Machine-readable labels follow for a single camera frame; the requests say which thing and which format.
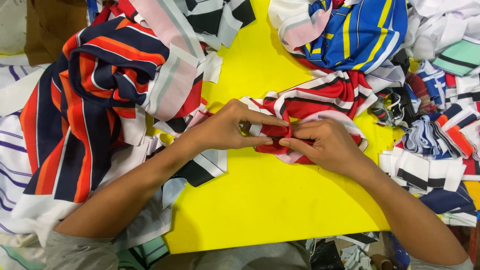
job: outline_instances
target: yellow table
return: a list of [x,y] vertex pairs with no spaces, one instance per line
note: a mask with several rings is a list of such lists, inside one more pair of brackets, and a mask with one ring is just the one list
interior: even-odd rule
[[[212,111],[232,98],[263,98],[312,79],[278,40],[269,1],[251,2],[256,21],[218,53],[218,85],[203,84]],[[354,121],[369,140],[365,154],[376,162],[403,133],[376,125],[367,112]],[[228,172],[197,188],[187,185],[173,208],[172,230],[164,236],[172,254],[389,229],[378,205],[350,179],[253,148],[229,150]]]

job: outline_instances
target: navy and orange striped fabric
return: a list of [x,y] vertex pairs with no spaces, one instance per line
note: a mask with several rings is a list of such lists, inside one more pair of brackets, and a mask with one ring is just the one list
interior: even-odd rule
[[[34,175],[25,194],[84,202],[128,147],[119,116],[135,118],[149,102],[155,74],[169,49],[151,29],[125,17],[92,25],[72,36],[50,65],[21,114]],[[175,117],[200,104],[202,80]]]

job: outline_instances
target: person's right hand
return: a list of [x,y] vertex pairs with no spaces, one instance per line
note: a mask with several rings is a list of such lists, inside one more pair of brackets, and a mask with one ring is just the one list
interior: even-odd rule
[[[294,138],[282,138],[280,145],[297,151],[325,170],[355,178],[365,166],[375,165],[353,141],[342,123],[333,119],[293,125]],[[298,139],[315,140],[313,146]]]

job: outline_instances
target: gray shirt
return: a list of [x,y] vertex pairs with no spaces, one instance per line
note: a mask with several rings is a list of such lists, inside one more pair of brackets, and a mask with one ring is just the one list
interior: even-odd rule
[[[117,270],[119,260],[111,238],[91,239],[51,232],[45,270]],[[412,258],[412,270],[473,270],[470,259],[440,266]],[[310,270],[310,254],[299,242],[251,245],[202,252],[191,270]]]

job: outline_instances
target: hand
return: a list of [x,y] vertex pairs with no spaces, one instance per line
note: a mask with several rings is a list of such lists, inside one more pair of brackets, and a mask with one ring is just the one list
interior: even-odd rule
[[[366,165],[375,165],[338,121],[325,119],[293,125],[292,129],[295,138],[282,138],[279,144],[307,156],[325,170],[355,178]],[[296,138],[312,139],[315,143],[310,146]]]
[[277,117],[248,109],[238,99],[230,100],[216,114],[205,122],[189,129],[185,135],[196,141],[200,152],[207,149],[240,149],[259,145],[269,145],[273,141],[269,137],[243,136],[240,122],[251,122],[276,126],[288,126],[289,123]]

